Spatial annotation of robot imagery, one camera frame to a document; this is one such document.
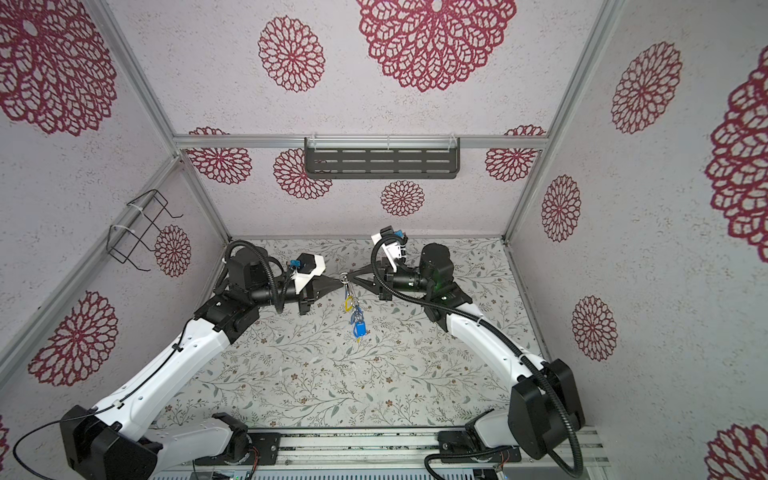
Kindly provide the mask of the blue key tag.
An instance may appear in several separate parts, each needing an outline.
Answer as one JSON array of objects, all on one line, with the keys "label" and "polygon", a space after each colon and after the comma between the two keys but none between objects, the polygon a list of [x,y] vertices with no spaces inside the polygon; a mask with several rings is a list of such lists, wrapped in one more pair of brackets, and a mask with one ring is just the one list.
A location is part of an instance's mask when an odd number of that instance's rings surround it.
[{"label": "blue key tag", "polygon": [[355,306],[350,316],[350,324],[353,328],[353,335],[360,340],[367,334],[364,312],[359,306]]}]

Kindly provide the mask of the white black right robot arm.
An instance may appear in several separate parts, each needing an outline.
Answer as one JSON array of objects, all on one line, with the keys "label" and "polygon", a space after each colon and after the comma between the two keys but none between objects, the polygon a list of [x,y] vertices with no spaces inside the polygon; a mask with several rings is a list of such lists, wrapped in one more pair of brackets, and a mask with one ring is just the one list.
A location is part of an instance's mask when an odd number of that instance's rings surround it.
[{"label": "white black right robot arm", "polygon": [[509,391],[505,411],[490,410],[443,443],[444,458],[501,455],[518,448],[528,457],[549,457],[568,475],[580,476],[583,454],[577,433],[585,418],[574,374],[561,360],[547,361],[494,326],[454,278],[447,246],[423,247],[419,263],[405,262],[405,242],[394,235],[378,240],[367,266],[345,278],[380,299],[421,307],[430,321],[462,341]]}]

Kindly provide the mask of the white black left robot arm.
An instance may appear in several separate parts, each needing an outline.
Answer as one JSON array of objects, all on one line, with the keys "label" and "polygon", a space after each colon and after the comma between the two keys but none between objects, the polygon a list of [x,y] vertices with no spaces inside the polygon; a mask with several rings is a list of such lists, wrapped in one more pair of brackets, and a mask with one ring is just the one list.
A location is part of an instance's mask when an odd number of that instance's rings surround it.
[{"label": "white black left robot arm", "polygon": [[281,312],[295,302],[300,314],[341,288],[318,254],[302,253],[273,272],[268,252],[244,240],[229,243],[212,296],[180,334],[133,378],[92,408],[71,408],[60,422],[68,466],[85,479],[150,479],[169,467],[203,457],[228,463],[253,452],[248,427],[227,413],[151,432],[160,411],[209,361],[234,344],[263,307]]}]

